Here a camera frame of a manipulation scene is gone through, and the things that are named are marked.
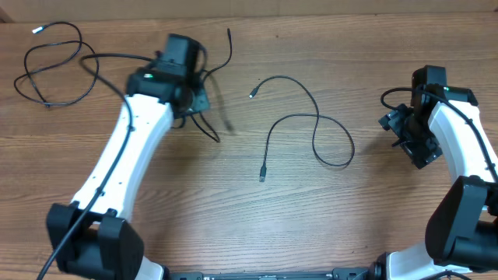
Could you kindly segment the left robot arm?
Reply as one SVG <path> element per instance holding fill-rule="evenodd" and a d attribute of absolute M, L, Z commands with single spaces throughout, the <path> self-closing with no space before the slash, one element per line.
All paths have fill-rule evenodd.
<path fill-rule="evenodd" d="M 55 263 L 88 279 L 168 279 L 145 256 L 131 226 L 135 199 L 153 154 L 176 119 L 207 110 L 196 40 L 170 34 L 164 51 L 128 77 L 114 131 L 93 172 L 69 205 L 54 204 L 46 224 Z"/>

